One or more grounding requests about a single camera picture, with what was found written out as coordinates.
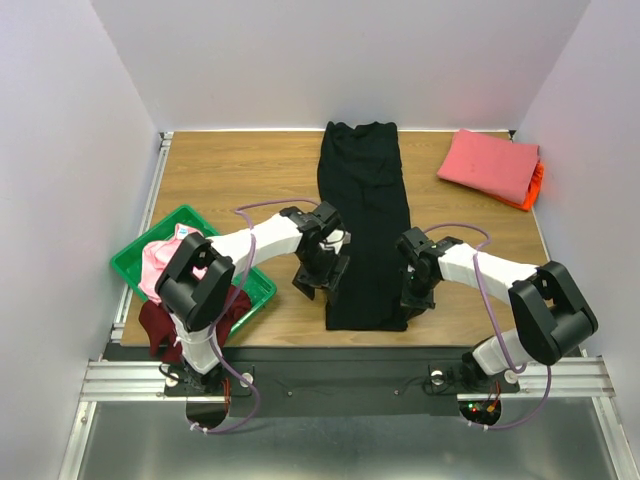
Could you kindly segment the black t shirt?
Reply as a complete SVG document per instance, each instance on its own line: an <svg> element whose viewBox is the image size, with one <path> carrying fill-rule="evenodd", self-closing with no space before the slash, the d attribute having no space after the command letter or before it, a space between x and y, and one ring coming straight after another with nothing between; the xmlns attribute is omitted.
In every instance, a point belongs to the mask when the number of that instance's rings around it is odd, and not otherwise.
<svg viewBox="0 0 640 480"><path fill-rule="evenodd" d="M326 304L329 330L407 329L401 311L405 267L395 242L411 228L395 123L327 124L317 167L320 199L338 211L350 243L337 297Z"/></svg>

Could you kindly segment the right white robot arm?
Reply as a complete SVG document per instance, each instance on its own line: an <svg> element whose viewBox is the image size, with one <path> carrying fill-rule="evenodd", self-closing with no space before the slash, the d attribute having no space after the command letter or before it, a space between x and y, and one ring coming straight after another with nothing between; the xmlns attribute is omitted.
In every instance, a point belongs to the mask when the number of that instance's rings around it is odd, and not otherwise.
<svg viewBox="0 0 640 480"><path fill-rule="evenodd" d="M401 308L411 317L435 307L443 281L478 290L494 335L463 355L463 384L482 390L505 372L517 374L535 361L556 364L599 328L598 320L568 269L490 255L455 237L437 242L414 227L401 234L396 249L406 262Z"/></svg>

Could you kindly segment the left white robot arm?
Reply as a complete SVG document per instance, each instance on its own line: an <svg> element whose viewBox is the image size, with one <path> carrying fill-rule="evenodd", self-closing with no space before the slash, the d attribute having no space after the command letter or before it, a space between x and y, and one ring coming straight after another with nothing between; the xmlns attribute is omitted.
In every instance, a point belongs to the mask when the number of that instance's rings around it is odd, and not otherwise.
<svg viewBox="0 0 640 480"><path fill-rule="evenodd" d="M228 235L186 235L156 281L155 292L176 327L191 386L210 394L222 384L217 325L232 303L227 294L236 277L245 281L254 266L293 254L299 268L292 284L309 299L320 290L333 300L349 264L342 252L349 242L338 211L327 202L307 213L290 206Z"/></svg>

